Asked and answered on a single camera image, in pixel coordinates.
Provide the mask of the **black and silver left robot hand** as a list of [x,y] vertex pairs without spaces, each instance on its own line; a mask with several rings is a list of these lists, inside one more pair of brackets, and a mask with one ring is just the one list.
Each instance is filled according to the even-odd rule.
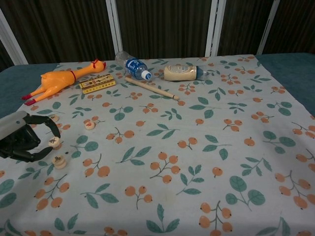
[[35,162],[46,157],[52,150],[48,146],[35,153],[41,140],[31,128],[32,124],[45,124],[55,137],[61,134],[55,122],[48,116],[30,115],[25,111],[14,112],[0,119],[0,156],[24,162]]

